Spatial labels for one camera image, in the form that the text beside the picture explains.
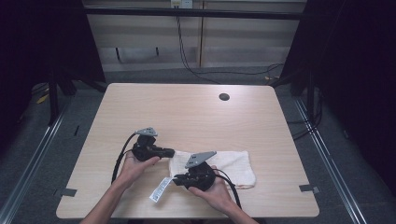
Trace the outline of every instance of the black cable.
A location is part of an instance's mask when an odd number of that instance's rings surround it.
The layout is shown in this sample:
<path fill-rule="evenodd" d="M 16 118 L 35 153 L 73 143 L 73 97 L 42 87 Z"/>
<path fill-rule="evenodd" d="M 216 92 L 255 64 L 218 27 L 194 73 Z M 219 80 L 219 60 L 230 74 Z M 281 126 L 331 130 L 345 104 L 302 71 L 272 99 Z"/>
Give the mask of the black cable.
<path fill-rule="evenodd" d="M 233 182 L 231 182 L 230 179 L 227 179 L 226 177 L 224 177 L 222 175 L 215 175 L 215 176 L 227 181 L 228 185 L 230 185 L 230 188 L 233 191 L 233 196 L 235 197 L 236 204 L 242 209 L 241 202 L 239 201 L 238 192 L 236 192 L 235 184 L 233 184 Z"/>
<path fill-rule="evenodd" d="M 320 91 L 318 93 L 318 105 L 317 105 L 317 114 L 315 115 L 315 120 L 316 120 L 315 125 L 310 128 L 308 127 L 308 130 L 303 130 L 301 132 L 293 134 L 292 136 L 293 136 L 294 141 L 306 136 L 309 133 L 312 133 L 319 126 L 319 124 L 321 122 L 321 118 L 322 118 L 322 107 L 323 107 L 322 104 L 323 104 L 323 95 Z"/>
<path fill-rule="evenodd" d="M 124 153 L 125 148 L 128 146 L 129 142 L 131 141 L 131 139 L 132 139 L 134 136 L 135 136 L 135 133 L 133 133 L 133 134 L 128 138 L 128 140 L 126 140 L 125 145 L 124 145 L 123 148 L 122 148 L 122 151 L 121 151 L 121 153 L 120 153 L 120 155 L 119 155 L 119 158 L 117 159 L 116 165 L 114 166 L 114 171 L 113 171 L 113 176 L 112 176 L 112 178 L 111 178 L 111 183 L 113 183 L 114 180 L 116 180 L 117 173 L 119 172 L 120 164 L 121 164 L 121 161 L 122 161 L 122 157 L 123 157 L 123 155 L 126 153 L 126 152 Z"/>
<path fill-rule="evenodd" d="M 123 154 L 125 155 L 127 152 L 132 151 L 131 149 L 126 150 Z"/>
<path fill-rule="evenodd" d="M 179 41 L 179 51 L 180 51 L 180 57 L 181 57 L 181 61 L 183 62 L 184 67 L 191 73 L 193 73 L 196 77 L 200 78 L 200 79 L 204 79 L 206 81 L 210 81 L 216 84 L 220 84 L 219 82 L 206 78 L 206 77 L 200 77 L 199 75 L 207 75 L 207 74 L 235 74 L 235 75 L 247 75 L 247 76 L 255 76 L 255 75 L 261 75 L 261 74 L 265 74 L 265 73 L 269 73 L 270 71 L 278 68 L 281 65 L 284 65 L 283 63 L 273 63 L 270 64 L 267 69 L 265 71 L 261 71 L 261 72 L 257 72 L 257 73 L 242 73 L 242 72 L 196 72 L 196 71 L 192 71 L 192 69 L 189 66 L 189 63 L 187 61 L 187 57 L 186 57 L 186 53 L 184 50 L 184 44 L 183 44 L 183 38 L 182 38 L 182 34 L 181 34 L 181 28 L 180 28 L 180 17 L 177 17 L 177 31 L 178 31 L 178 41 Z"/>
<path fill-rule="evenodd" d="M 297 66 L 298 69 L 288 73 L 286 76 L 284 76 L 282 73 L 282 76 L 278 80 L 271 83 L 269 86 L 271 86 L 275 89 L 278 86 L 285 85 L 285 84 L 292 82 L 297 76 L 299 76 L 302 72 L 304 72 L 306 70 L 307 64 L 308 64 L 308 62 L 302 61 L 299 64 L 299 66 Z"/>
<path fill-rule="evenodd" d="M 227 176 L 227 178 L 231 181 L 231 178 L 230 178 L 226 173 L 224 173 L 222 170 L 219 170 L 219 169 L 212 169 L 212 170 L 221 172 L 222 174 L 224 174 L 225 176 Z"/>
<path fill-rule="evenodd" d="M 288 124 L 300 124 L 300 123 L 306 123 L 308 120 L 307 119 L 302 119 L 302 120 L 293 120 L 293 121 L 286 121 Z"/>

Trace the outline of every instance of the gray carpet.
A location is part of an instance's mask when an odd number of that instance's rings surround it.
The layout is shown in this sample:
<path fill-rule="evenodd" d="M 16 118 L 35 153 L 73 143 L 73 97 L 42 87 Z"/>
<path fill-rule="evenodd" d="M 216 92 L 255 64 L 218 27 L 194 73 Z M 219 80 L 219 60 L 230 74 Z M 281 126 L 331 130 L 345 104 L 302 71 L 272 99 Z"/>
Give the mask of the gray carpet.
<path fill-rule="evenodd" d="M 279 74 L 281 67 L 271 71 L 271 77 Z M 212 68 L 200 71 L 230 71 L 257 73 L 263 67 Z M 265 85 L 268 80 L 261 75 L 230 73 L 202 74 L 221 84 Z M 107 73 L 107 82 L 135 83 L 203 83 L 214 82 L 198 78 L 185 69 L 171 69 L 144 72 Z M 49 151 L 40 165 L 35 179 L 25 195 L 12 223 L 78 223 L 78 220 L 62 220 L 55 211 L 60 198 L 53 196 L 56 189 L 64 188 L 77 161 L 79 152 L 92 125 L 103 94 L 77 83 L 78 92 L 65 112 L 63 123 L 53 139 Z M 276 88 L 276 94 L 286 120 L 301 120 L 288 85 Z M 20 127 L 20 134 L 10 145 L 6 157 L 1 160 L 1 205 L 16 184 L 46 130 L 49 118 L 48 102 L 43 105 L 31 103 L 26 119 Z M 352 193 L 355 195 L 368 223 L 396 223 L 396 202 L 375 171 L 364 161 L 359 149 L 344 137 L 343 126 L 338 123 L 332 111 L 324 104 L 323 118 L 318 126 L 332 157 L 336 161 Z M 290 132 L 304 130 L 302 123 L 290 124 Z M 319 187 L 316 199 L 320 214 L 313 218 L 268 217 L 268 224 L 281 223 L 353 223 L 349 213 L 332 182 L 309 135 L 295 141 L 311 185 Z M 111 223 L 126 223 L 126 220 L 112 220 Z"/>

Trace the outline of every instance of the black tape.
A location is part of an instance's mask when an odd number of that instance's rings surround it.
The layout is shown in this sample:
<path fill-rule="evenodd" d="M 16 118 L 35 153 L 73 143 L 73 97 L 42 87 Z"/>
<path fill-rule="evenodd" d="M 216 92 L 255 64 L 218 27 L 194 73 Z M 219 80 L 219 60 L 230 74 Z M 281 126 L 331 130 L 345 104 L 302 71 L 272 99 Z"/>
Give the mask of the black tape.
<path fill-rule="evenodd" d="M 74 197 L 76 195 L 76 192 L 76 189 L 56 189 L 53 195 L 60 198 L 62 196 Z"/>
<path fill-rule="evenodd" d="M 311 187 L 311 185 L 300 185 L 300 191 L 301 192 L 307 192 L 307 191 L 312 191 L 314 194 L 319 193 L 320 190 L 318 187 Z"/>

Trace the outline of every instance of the black metal rail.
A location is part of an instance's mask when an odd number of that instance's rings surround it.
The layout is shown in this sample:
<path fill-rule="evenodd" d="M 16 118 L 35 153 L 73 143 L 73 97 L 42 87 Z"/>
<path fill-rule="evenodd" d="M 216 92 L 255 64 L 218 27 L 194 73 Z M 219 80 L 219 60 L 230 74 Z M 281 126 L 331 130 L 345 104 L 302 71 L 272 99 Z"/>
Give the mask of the black metal rail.
<path fill-rule="evenodd" d="M 301 19 L 328 19 L 327 15 L 299 12 L 237 11 L 189 8 L 141 8 L 141 7 L 39 7 L 38 11 L 58 13 L 83 13 L 92 15 L 210 17 L 298 21 Z"/>

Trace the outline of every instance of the metal bar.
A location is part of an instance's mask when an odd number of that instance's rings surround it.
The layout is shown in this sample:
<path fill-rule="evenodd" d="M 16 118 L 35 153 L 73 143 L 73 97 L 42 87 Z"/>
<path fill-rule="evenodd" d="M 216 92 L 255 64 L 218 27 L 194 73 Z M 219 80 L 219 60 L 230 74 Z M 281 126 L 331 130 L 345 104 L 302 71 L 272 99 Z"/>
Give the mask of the metal bar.
<path fill-rule="evenodd" d="M 49 105 L 50 105 L 50 117 L 49 126 L 59 116 L 59 106 L 58 106 L 58 85 L 56 84 L 56 78 L 53 69 L 49 72 Z"/>
<path fill-rule="evenodd" d="M 141 8 L 141 7 L 35 7 L 36 12 L 49 11 L 56 13 L 83 13 L 92 15 L 134 15 L 134 16 L 171 16 L 171 17 L 211 17 L 211 18 L 240 18 L 291 20 L 301 19 L 329 19 L 328 15 L 308 14 L 298 12 L 269 12 L 269 11 L 237 11 L 195 8 Z"/>
<path fill-rule="evenodd" d="M 303 119 L 308 120 L 308 116 L 306 115 L 307 111 L 303 101 L 300 99 L 296 100 L 295 104 L 300 112 L 300 115 Z M 342 177 L 340 171 L 338 170 L 337 165 L 335 164 L 334 160 L 332 159 L 332 155 L 327 149 L 322 137 L 317 128 L 313 128 L 311 122 L 306 122 L 305 126 L 308 130 L 312 130 L 310 132 L 311 138 L 314 141 L 314 144 L 317 147 L 318 153 L 322 158 L 327 171 L 329 172 L 330 177 L 332 178 L 332 182 L 334 183 L 335 187 L 338 190 L 338 193 L 348 211 L 353 223 L 355 224 L 367 224 L 364 215 L 353 196 L 352 192 L 350 191 L 347 183 L 345 182 L 344 178 Z"/>
<path fill-rule="evenodd" d="M 31 183 L 33 182 L 35 173 L 37 172 L 41 162 L 44 159 L 44 156 L 46 155 L 50 147 L 50 143 L 52 142 L 53 137 L 58 132 L 58 129 L 61 126 L 62 120 L 64 118 L 64 112 L 70 105 L 70 102 L 71 97 L 68 98 L 68 101 L 66 102 L 66 105 L 64 106 L 61 114 L 54 121 L 53 125 L 49 126 L 46 130 L 46 133 L 44 134 L 40 144 L 35 150 L 35 154 L 33 155 L 32 159 L 30 159 L 29 164 L 26 166 L 26 169 L 24 170 L 20 180 L 18 181 L 18 184 L 8 196 L 4 206 L 0 211 L 1 224 L 9 224 L 15 217 L 15 214 L 17 213 L 18 208 L 21 205 L 23 197 L 25 196 Z"/>
<path fill-rule="evenodd" d="M 315 126 L 315 115 L 314 115 L 314 98 L 315 98 L 315 82 L 314 82 L 314 75 L 312 75 L 314 71 L 309 71 L 308 76 L 308 87 L 306 93 L 306 107 L 307 107 L 307 116 L 308 120 L 311 122 L 313 126 Z"/>

